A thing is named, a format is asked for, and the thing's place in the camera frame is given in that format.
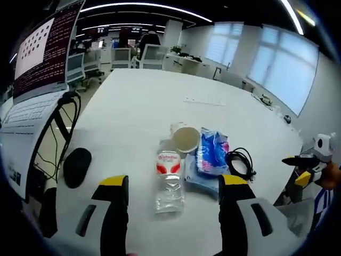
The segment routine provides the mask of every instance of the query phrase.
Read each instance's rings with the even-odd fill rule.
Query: office chair
[[[89,83],[92,80],[98,81],[100,84],[102,80],[99,76],[104,75],[104,72],[100,71],[101,62],[101,50],[94,50],[84,55],[84,72],[86,75],[86,88],[89,87]]]
[[[133,68],[164,69],[168,47],[154,44],[146,44],[142,58],[133,58]]]
[[[111,49],[110,70],[114,68],[130,68],[131,67],[131,49],[116,48]]]
[[[77,84],[82,83],[85,79],[84,72],[84,53],[75,54],[68,57],[68,70],[67,70],[67,84],[70,87],[76,87]]]

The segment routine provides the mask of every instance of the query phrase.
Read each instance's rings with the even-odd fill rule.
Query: plastic bag
[[[198,172],[214,177],[226,173],[228,166],[225,155],[228,151],[227,136],[201,128],[200,144],[196,152]]]
[[[208,178],[206,176],[199,175],[197,172],[196,158],[189,154],[186,155],[185,159],[184,180],[196,188],[209,193],[215,200],[218,200],[218,178]]]
[[[160,151],[156,171],[156,213],[183,211],[184,192],[180,155],[175,151]]]

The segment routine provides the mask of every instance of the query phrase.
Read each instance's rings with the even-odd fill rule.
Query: potted plant
[[[175,45],[172,48],[170,48],[170,52],[174,55],[178,55],[181,52],[181,47]]]

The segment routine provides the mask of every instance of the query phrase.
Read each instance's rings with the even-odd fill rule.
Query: window blind
[[[242,29],[242,23],[215,24],[205,58],[229,66],[236,53]]]
[[[299,34],[264,27],[248,77],[299,115],[313,85],[318,55],[318,47]]]

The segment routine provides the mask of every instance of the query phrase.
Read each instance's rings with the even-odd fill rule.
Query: white table
[[[184,100],[204,103],[188,103]],[[57,189],[58,215],[91,198],[98,183],[129,175],[127,252],[148,255],[214,255],[222,249],[219,205],[204,194],[186,193],[184,213],[169,220],[154,215],[155,160],[169,126],[184,121],[219,130],[231,149],[251,154],[258,197],[274,203],[293,168],[281,160],[299,154],[302,141],[284,121],[250,93],[213,80],[150,69],[115,69],[79,118],[69,152],[92,154],[83,184]]]

